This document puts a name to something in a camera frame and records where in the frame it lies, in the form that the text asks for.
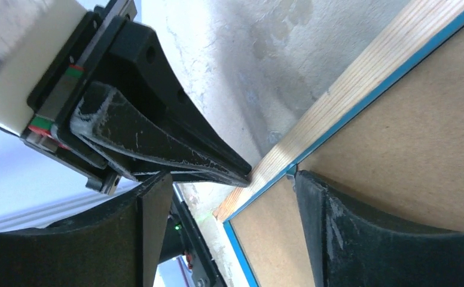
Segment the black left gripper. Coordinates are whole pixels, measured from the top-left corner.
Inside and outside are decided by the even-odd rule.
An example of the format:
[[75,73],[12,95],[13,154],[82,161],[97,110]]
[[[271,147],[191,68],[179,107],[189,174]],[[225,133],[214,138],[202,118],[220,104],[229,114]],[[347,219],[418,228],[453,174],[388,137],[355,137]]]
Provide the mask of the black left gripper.
[[[120,24],[108,27],[117,17],[136,15],[134,1],[109,1],[85,12],[27,99],[34,115],[21,141],[107,195],[115,192],[119,174],[140,181],[159,171],[179,182],[248,186],[251,165],[192,103],[156,32],[130,21],[120,30]],[[95,81],[86,90],[110,45],[116,88]]]

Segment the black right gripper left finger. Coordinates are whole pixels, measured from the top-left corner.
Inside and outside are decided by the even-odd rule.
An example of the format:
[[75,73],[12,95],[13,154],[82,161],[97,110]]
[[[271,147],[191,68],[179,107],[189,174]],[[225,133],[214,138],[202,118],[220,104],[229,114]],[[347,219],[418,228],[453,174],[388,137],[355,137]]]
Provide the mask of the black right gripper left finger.
[[0,286],[151,286],[172,196],[160,172],[48,227],[0,233]]

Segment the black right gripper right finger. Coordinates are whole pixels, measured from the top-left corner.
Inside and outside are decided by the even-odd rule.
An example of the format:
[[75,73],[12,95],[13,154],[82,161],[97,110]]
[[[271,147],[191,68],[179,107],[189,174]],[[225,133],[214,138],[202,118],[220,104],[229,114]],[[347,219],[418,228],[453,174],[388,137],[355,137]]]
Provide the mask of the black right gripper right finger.
[[464,233],[386,213],[307,170],[294,191],[316,286],[464,286]]

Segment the brown cardboard backing board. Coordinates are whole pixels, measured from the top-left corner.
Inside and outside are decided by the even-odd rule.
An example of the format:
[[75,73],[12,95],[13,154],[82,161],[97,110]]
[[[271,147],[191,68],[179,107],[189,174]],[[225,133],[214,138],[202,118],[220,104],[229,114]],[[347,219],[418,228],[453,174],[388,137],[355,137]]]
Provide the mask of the brown cardboard backing board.
[[[464,231],[464,27],[300,168],[396,216]],[[313,286],[287,178],[231,224],[259,286]]]

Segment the blue wooden picture frame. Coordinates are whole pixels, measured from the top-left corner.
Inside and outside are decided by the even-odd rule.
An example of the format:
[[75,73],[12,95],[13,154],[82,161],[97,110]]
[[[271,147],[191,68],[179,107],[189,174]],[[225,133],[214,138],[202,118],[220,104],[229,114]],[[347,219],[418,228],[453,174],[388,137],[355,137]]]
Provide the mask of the blue wooden picture frame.
[[248,286],[258,281],[231,220],[464,27],[464,1],[411,1],[214,211]]

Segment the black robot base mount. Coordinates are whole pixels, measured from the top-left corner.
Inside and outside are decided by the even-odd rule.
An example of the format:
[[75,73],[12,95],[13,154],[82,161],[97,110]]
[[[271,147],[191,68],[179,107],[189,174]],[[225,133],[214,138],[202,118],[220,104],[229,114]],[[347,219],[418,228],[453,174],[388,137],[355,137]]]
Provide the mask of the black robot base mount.
[[186,202],[174,190],[157,267],[166,286],[225,286]]

